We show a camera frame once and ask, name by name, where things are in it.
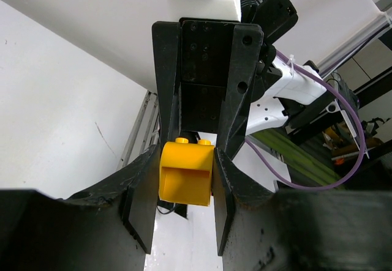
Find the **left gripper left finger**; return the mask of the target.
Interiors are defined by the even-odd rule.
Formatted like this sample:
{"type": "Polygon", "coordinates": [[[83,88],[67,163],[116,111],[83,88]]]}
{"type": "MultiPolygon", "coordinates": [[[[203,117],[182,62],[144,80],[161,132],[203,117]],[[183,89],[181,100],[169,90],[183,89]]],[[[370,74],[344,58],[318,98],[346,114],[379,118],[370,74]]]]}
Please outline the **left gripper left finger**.
{"type": "Polygon", "coordinates": [[[152,248],[159,146],[67,199],[1,191],[2,270],[143,270],[152,248]]]}

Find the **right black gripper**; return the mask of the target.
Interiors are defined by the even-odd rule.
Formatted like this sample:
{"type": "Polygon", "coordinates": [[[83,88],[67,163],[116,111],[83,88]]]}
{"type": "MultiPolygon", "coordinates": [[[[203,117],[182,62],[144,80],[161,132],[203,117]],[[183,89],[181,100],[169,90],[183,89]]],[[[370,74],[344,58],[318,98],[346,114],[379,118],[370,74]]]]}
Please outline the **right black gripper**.
{"type": "Polygon", "coordinates": [[[217,133],[217,148],[232,160],[244,142],[261,27],[157,21],[152,38],[160,145],[174,141],[180,131],[217,133]]]}

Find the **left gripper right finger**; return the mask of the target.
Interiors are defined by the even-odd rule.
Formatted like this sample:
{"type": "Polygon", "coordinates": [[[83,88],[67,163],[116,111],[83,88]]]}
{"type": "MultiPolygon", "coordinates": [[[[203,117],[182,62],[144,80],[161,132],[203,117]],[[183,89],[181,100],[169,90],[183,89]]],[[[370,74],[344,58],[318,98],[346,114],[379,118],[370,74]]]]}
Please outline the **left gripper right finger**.
{"type": "Polygon", "coordinates": [[[216,149],[213,196],[224,270],[390,270],[391,193],[268,191],[216,149]]]}

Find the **yellow oval lego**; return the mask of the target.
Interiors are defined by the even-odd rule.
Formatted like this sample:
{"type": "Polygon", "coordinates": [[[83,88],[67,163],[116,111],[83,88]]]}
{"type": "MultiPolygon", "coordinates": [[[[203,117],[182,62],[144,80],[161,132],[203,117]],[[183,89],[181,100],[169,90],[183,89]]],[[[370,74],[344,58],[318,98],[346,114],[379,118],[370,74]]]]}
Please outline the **yellow oval lego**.
{"type": "Polygon", "coordinates": [[[210,205],[214,146],[186,138],[165,143],[159,165],[159,198],[193,206],[210,205]]]}

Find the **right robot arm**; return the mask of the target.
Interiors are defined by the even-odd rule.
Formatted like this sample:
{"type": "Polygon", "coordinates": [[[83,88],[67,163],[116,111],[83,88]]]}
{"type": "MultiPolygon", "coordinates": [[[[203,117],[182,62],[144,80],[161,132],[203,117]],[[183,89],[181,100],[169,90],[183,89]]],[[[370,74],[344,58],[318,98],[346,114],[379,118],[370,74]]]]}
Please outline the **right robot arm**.
{"type": "Polygon", "coordinates": [[[183,17],[152,26],[160,146],[214,133],[233,158],[248,134],[300,127],[332,95],[312,62],[295,65],[274,43],[298,21],[290,0],[240,0],[241,19],[183,17]]]}

